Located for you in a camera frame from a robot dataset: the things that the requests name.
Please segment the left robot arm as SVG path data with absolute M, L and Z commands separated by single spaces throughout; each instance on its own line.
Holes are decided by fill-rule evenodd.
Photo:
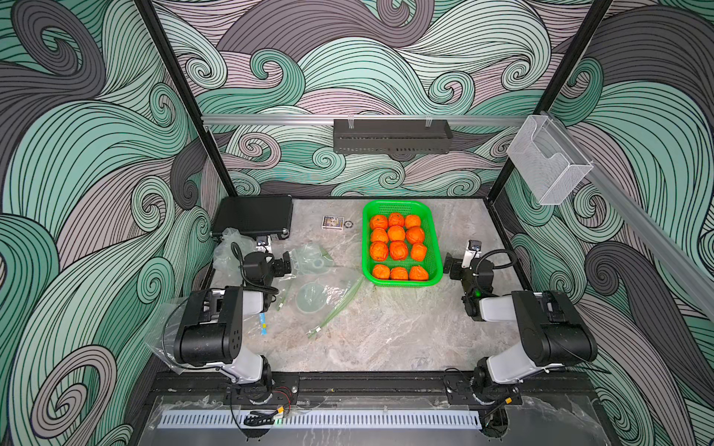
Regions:
M 183 370 L 218 371 L 250 399 L 263 399 L 273 392 L 271 366 L 243 346 L 244 318 L 264 314 L 275 302 L 273 280 L 291 272 L 290 255 L 277 258 L 269 235 L 258 236 L 247 254 L 232 242 L 229 253 L 238 261 L 240 284 L 194 292 L 180 305 L 167 358 Z

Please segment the blue-zip clear bag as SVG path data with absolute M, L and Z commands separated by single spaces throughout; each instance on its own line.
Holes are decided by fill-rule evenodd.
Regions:
M 177 373 L 216 370 L 236 384 L 262 377 L 264 358 L 243 346 L 243 292 L 206 289 L 169 303 L 154 319 L 145 342 Z

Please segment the eleventh orange taken out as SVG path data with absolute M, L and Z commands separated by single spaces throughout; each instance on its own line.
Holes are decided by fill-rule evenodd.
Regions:
M 395 267 L 390 270 L 390 279 L 392 281 L 408 281 L 409 273 L 404 267 Z

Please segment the twelfth orange taken out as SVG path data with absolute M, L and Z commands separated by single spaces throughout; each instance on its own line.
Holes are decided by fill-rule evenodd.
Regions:
M 409 269 L 408 278 L 415 282 L 426 282 L 430 279 L 429 271 L 421 266 L 413 266 Z

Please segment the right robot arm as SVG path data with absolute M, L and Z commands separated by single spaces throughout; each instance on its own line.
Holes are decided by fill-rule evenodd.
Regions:
M 448 254 L 444 274 L 460 282 L 462 303 L 474 321 L 517 325 L 519 340 L 502 353 L 479 360 L 470 379 L 477 403 L 493 405 L 511 397 L 522 381 L 552 370 L 594 362 L 595 337 L 569 297 L 560 291 L 512 291 L 496 295 L 495 272 L 516 266 L 514 251 L 483 252 L 468 241 L 463 258 Z

